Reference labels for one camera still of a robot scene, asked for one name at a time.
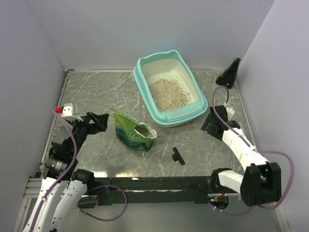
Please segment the green cat litter bag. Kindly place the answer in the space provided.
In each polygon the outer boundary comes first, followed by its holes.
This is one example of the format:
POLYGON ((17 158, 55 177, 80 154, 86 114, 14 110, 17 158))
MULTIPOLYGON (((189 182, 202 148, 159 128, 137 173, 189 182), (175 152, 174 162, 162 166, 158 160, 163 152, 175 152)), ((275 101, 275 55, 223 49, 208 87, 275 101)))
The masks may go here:
POLYGON ((157 138, 157 132, 143 122, 111 108, 116 137, 127 147, 137 151, 149 151, 157 138))

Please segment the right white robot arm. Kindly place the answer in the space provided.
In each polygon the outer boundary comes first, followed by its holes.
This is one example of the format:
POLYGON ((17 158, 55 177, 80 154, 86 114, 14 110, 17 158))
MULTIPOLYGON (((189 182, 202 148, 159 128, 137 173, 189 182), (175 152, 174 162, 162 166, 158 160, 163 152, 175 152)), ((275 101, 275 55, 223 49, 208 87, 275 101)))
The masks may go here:
POLYGON ((226 144, 244 169, 238 174, 230 168, 218 168, 211 174, 215 192, 228 188, 240 194, 247 206, 278 202, 281 198, 281 168, 258 153, 241 126, 229 120, 223 105, 210 108, 201 130, 226 144))

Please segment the black bag clip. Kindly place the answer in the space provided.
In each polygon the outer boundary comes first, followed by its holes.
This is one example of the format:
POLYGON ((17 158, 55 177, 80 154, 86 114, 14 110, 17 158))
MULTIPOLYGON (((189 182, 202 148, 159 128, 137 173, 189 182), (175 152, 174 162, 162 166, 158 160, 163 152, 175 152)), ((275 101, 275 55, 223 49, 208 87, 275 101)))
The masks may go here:
POLYGON ((178 151, 178 149, 176 147, 174 147, 173 149, 173 154, 172 154, 172 159, 174 162, 179 162, 181 165, 185 165, 185 161, 182 158, 180 152, 178 151))

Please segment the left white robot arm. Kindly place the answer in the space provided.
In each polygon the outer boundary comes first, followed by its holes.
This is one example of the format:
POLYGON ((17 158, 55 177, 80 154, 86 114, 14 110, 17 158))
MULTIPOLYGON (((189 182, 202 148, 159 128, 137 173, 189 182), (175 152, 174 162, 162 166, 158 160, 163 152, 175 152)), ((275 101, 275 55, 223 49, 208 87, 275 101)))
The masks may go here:
POLYGON ((78 200, 95 190, 94 173, 75 168, 77 154, 88 135, 106 131, 109 115, 87 112, 82 117, 56 117, 62 126, 54 130, 39 196, 25 232, 62 232, 78 200))

